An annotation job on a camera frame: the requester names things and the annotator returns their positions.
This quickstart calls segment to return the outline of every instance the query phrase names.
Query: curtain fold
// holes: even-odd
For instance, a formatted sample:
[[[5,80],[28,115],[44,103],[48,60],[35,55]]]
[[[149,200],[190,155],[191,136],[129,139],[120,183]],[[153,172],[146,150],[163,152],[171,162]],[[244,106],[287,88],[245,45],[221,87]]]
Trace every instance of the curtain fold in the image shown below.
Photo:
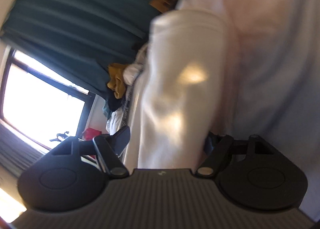
[[[3,125],[0,125],[0,134],[0,165],[15,177],[43,156]]]
[[[2,39],[73,83],[106,97],[110,63],[134,61],[159,12],[150,0],[16,0]]]

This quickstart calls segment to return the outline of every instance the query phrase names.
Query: yellow garment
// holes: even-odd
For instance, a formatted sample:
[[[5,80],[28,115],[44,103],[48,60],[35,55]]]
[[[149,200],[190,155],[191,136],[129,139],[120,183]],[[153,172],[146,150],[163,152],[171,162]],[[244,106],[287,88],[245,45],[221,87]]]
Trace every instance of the yellow garment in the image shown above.
[[[107,86],[115,92],[115,97],[117,99],[122,98],[126,90],[124,81],[123,81],[123,71],[128,65],[112,63],[108,65],[110,82]]]

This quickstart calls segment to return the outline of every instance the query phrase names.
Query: round bolt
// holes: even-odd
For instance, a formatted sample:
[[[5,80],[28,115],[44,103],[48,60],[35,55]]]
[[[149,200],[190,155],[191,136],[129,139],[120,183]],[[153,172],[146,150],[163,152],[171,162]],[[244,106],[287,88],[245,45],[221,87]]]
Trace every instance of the round bolt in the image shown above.
[[[110,170],[110,173],[114,176],[123,176],[124,174],[127,173],[127,171],[124,168],[113,168]]]
[[[213,169],[209,167],[198,168],[197,173],[201,176],[210,176],[213,174]]]

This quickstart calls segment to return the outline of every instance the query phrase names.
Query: red object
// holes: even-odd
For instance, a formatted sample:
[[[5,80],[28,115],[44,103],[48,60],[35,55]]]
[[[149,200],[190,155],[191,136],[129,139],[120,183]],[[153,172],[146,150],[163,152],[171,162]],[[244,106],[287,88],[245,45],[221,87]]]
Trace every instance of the red object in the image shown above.
[[[87,128],[84,133],[83,133],[83,139],[85,141],[91,141],[94,137],[101,135],[102,132],[92,129],[92,128]]]

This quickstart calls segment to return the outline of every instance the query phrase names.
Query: window frame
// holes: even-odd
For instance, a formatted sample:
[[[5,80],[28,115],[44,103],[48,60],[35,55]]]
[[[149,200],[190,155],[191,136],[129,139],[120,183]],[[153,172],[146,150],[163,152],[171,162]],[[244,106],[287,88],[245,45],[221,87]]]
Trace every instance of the window frame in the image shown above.
[[[31,75],[46,82],[47,84],[52,85],[53,87],[56,87],[57,89],[67,93],[68,95],[71,95],[72,97],[78,98],[79,100],[84,102],[84,106],[82,109],[82,113],[81,113],[81,116],[79,119],[79,124],[78,124],[77,132],[76,132],[76,136],[80,138],[82,136],[83,131],[85,130],[85,127],[86,127],[86,124],[87,124],[87,121],[89,118],[89,114],[90,114],[90,111],[91,111],[91,108],[93,105],[93,101],[94,101],[96,95],[90,91],[86,95],[86,94],[76,90],[73,87],[62,84],[62,83],[52,79],[51,77],[46,76],[46,75],[34,70],[33,68],[29,67],[27,64],[22,63],[19,60],[15,59],[14,58],[15,52],[16,52],[16,49],[13,49],[13,48],[10,49],[9,55],[8,55],[8,58],[7,58],[5,67],[4,67],[4,74],[2,77],[1,88],[0,88],[0,119],[3,120],[5,123],[7,123],[12,128],[14,128],[19,133],[21,133],[26,138],[32,140],[33,142],[39,144],[40,146],[46,148],[47,150],[51,150],[51,148],[43,145],[42,143],[30,138],[26,134],[19,131],[13,124],[11,124],[4,117],[3,106],[4,106],[4,96],[5,96],[6,86],[7,86],[7,80],[8,80],[8,76],[9,76],[9,72],[10,72],[10,67],[12,65],[15,65],[15,66],[19,67],[20,69],[26,71],[27,73],[30,73]]]

